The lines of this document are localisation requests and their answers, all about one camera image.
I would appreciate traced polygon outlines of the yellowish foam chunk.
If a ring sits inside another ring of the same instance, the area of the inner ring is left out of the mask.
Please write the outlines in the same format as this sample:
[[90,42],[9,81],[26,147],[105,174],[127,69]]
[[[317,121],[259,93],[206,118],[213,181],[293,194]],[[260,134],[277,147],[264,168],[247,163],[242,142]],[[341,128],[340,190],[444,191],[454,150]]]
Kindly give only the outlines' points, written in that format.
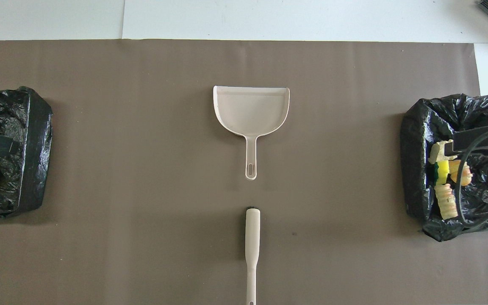
[[453,152],[453,139],[450,139],[434,143],[427,161],[429,164],[435,164],[440,161],[452,161],[457,157],[458,155]]
[[455,194],[449,183],[434,186],[436,201],[443,220],[459,216]]
[[449,178],[453,182],[457,182],[459,185],[465,187],[472,182],[473,174],[470,170],[469,165],[467,162],[463,163],[461,178],[459,178],[458,170],[460,166],[461,160],[449,160]]

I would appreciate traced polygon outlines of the yellow and green sponge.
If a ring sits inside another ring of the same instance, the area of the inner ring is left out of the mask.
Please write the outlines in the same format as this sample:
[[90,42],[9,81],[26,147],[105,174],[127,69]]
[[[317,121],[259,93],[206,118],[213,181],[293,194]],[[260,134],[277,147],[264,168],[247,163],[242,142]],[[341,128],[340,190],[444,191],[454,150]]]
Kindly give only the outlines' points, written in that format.
[[449,176],[449,160],[440,160],[434,164],[434,186],[445,185]]

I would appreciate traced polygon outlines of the pale pink plastic dustpan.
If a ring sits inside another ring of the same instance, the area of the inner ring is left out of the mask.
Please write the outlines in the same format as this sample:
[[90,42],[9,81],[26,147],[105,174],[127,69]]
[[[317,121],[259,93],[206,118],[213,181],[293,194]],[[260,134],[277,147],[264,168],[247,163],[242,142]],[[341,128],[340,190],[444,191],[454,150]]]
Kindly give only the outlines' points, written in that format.
[[257,142],[286,122],[290,110],[288,87],[214,86],[213,108],[218,122],[246,141],[245,177],[257,174]]

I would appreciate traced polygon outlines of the bin with crumpled black bag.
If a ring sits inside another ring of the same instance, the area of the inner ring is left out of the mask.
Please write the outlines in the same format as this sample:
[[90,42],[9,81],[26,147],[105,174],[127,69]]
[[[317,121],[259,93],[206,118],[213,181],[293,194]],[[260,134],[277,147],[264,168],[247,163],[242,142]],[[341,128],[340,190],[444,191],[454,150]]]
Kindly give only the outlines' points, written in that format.
[[463,163],[467,162],[473,174],[472,182],[463,187],[447,178],[456,198],[459,213],[456,218],[443,220],[441,217],[433,183],[434,164],[427,161],[430,149],[438,141],[452,139],[455,132],[487,126],[488,95],[454,94],[420,99],[403,116],[399,147],[406,211],[419,220],[424,234],[438,242],[488,230],[488,166],[477,166],[469,157],[469,154],[481,154],[472,150],[488,133],[457,154],[456,159],[461,160],[459,178]]

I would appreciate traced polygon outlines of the brown paper table mat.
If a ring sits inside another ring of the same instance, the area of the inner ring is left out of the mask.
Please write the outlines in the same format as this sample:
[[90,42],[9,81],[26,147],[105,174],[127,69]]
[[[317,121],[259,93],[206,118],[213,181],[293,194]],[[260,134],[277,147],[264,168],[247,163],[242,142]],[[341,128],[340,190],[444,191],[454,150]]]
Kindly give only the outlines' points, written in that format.
[[[488,304],[488,231],[437,242],[405,212],[403,114],[480,94],[469,43],[0,41],[0,89],[53,109],[43,205],[0,219],[0,305]],[[214,86],[288,87],[257,142]]]

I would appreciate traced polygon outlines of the bin with smooth black bag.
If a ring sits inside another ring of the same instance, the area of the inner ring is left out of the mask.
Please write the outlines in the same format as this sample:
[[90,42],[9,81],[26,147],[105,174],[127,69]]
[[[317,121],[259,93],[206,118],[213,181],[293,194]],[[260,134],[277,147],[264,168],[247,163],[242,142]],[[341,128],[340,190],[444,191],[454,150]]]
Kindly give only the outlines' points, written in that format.
[[15,155],[0,156],[0,217],[42,205],[52,145],[51,106],[33,89],[0,91],[0,135],[21,143]]

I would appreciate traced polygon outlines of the beige hand brush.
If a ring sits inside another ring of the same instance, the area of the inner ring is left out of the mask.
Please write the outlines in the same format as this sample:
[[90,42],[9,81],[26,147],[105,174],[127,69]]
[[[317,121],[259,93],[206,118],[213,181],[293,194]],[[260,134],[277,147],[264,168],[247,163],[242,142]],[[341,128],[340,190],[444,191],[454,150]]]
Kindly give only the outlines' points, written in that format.
[[245,219],[245,260],[247,265],[246,305],[256,305],[256,269],[260,253],[260,210],[248,207]]

